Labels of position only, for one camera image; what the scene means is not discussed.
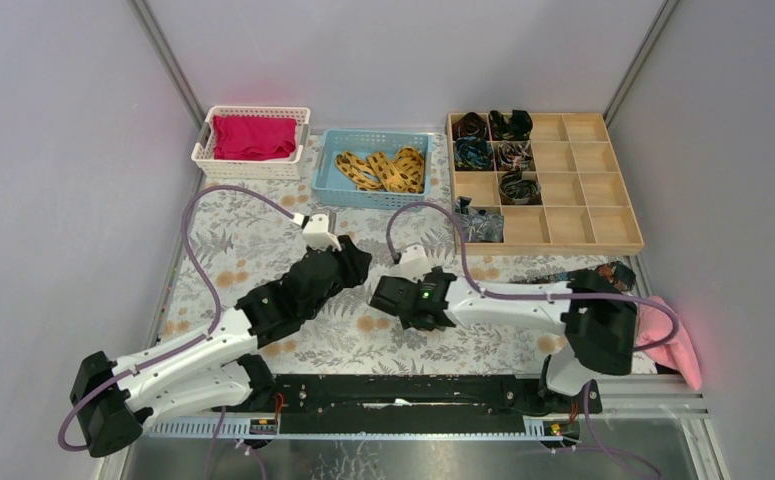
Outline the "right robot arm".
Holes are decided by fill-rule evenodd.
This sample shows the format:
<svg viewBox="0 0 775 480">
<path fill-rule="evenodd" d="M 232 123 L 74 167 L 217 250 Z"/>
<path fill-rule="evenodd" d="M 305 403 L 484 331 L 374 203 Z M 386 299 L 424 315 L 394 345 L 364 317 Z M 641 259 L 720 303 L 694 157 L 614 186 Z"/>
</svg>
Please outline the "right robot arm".
<svg viewBox="0 0 775 480">
<path fill-rule="evenodd" d="M 544 361 L 538 402 L 560 412 L 598 376 L 631 373 L 637 308 L 602 276 L 581 272 L 546 284 L 474 282 L 433 268 L 418 280 L 382 277 L 370 306 L 422 331 L 506 325 L 563 336 Z"/>
</svg>

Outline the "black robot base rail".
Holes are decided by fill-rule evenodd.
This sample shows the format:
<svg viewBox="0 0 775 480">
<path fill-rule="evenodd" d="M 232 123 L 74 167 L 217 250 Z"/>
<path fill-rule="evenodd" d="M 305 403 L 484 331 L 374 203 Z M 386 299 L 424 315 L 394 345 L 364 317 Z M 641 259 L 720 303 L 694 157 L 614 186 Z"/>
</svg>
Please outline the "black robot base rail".
<svg viewBox="0 0 775 480">
<path fill-rule="evenodd" d="M 271 389 L 232 407 L 266 414 L 283 434 L 524 434 L 526 418 L 603 410 L 589 392 L 554 393 L 515 375 L 280 374 Z"/>
</svg>

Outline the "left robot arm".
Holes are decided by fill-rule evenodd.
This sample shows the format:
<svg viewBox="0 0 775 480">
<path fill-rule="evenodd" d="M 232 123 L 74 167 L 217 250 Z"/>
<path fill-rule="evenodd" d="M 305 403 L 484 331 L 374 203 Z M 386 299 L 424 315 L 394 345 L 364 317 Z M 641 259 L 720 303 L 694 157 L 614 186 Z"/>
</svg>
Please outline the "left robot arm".
<svg viewBox="0 0 775 480">
<path fill-rule="evenodd" d="M 310 249 L 279 279 L 250 290 L 192 334 L 110 359 L 98 351 L 81 361 L 70 391 L 71 413 L 58 443 L 76 421 L 93 458 L 109 456 L 155 424 L 197 411 L 272 401 L 274 378 L 259 350 L 296 332 L 345 289 L 365 283 L 372 256 L 342 235 L 338 249 Z"/>
</svg>

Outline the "dark floral pattern tie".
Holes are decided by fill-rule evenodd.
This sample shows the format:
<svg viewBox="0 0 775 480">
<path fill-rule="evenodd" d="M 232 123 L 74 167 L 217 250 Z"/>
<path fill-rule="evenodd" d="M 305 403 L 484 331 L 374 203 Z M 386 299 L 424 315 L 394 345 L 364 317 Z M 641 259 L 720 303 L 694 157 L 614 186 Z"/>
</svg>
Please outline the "dark floral pattern tie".
<svg viewBox="0 0 775 480">
<path fill-rule="evenodd" d="M 636 273 L 621 261 L 613 261 L 595 267 L 553 273 L 534 278 L 514 278 L 512 283 L 545 284 L 561 281 L 571 281 L 582 272 L 593 272 L 603 277 L 620 293 L 627 293 L 632 291 L 636 283 Z"/>
</svg>

